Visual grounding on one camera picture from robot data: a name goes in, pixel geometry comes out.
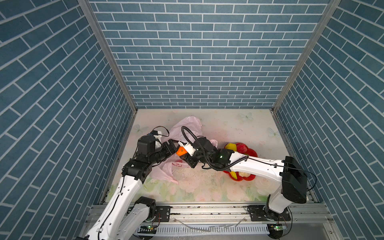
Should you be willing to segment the large cream fake bun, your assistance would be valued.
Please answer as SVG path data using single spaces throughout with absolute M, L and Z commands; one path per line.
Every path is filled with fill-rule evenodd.
M 242 177 L 242 178 L 248 178 L 251 176 L 251 174 L 249 173 L 244 173 L 244 172 L 239 172 L 239 176 Z

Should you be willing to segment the orange fake fruit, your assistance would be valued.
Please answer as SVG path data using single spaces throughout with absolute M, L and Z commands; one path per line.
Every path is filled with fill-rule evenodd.
M 184 155 L 186 155 L 187 153 L 188 153 L 188 152 L 187 152 L 187 150 L 186 150 L 184 147 L 179 146 L 179 149 L 178 149 L 178 151 L 177 151 L 177 155 L 178 155 L 179 157 L 184 156 Z

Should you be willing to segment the yellow fake banana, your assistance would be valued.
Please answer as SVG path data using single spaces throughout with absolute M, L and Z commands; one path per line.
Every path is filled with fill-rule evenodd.
M 231 172 L 230 172 L 230 175 L 231 175 L 231 177 L 232 177 L 234 180 L 237 180 L 237 179 L 238 179 L 238 176 L 237 176 L 237 173 L 236 173 L 236 172 L 231 171 Z

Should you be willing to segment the yellow round fake fruit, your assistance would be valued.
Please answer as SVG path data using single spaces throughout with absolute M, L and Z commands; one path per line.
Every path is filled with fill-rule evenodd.
M 237 151 L 237 145 L 236 144 L 233 144 L 233 143 L 228 143 L 226 146 L 225 146 L 225 149 L 228 149 L 228 150 L 231 150 L 231 151 Z

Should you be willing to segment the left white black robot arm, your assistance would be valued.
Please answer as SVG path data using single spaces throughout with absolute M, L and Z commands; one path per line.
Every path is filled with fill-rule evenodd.
M 145 220 L 153 218 L 156 214 L 156 201 L 153 199 L 144 198 L 142 203 L 134 204 L 129 214 L 127 211 L 153 165 L 167 160 L 177 152 L 175 142 L 164 142 L 147 155 L 140 154 L 137 148 L 133 157 L 124 165 L 118 187 L 98 220 L 84 236 L 76 239 L 128 240 Z

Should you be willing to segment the red fake fruit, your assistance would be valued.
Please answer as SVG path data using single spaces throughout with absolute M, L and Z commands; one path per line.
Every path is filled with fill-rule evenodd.
M 237 143 L 236 146 L 237 146 L 237 152 L 241 154 L 245 154 L 248 151 L 247 145 L 243 143 Z

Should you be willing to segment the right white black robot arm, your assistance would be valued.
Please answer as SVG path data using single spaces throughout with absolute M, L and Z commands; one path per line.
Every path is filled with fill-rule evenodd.
M 250 157 L 230 149 L 217 149 L 206 138 L 195 139 L 194 143 L 179 142 L 179 145 L 177 155 L 191 168 L 200 162 L 218 172 L 246 173 L 278 184 L 263 208 L 268 220 L 278 220 L 292 203 L 307 202 L 308 176 L 293 157 L 287 156 L 284 160 Z

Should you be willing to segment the pink plastic bag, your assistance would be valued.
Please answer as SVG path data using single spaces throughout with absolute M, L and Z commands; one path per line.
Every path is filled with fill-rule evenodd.
M 166 137 L 165 142 L 167 142 L 168 140 L 175 140 L 175 142 L 171 141 L 171 146 L 176 147 L 176 151 L 178 151 L 179 148 L 182 147 L 181 152 L 182 155 L 184 155 L 188 152 L 183 148 L 183 146 L 188 143 L 182 134 L 182 126 L 188 127 L 196 136 L 201 136 L 203 133 L 203 125 L 199 118 L 195 116 L 189 116 L 185 117 L 171 128 L 170 134 L 168 137 Z M 149 177 L 154 180 L 166 181 L 179 185 L 179 181 L 175 179 L 173 172 L 174 170 L 185 168 L 191 167 L 188 163 L 183 161 L 178 154 L 175 153 L 165 162 L 161 163 L 159 166 L 153 167 Z

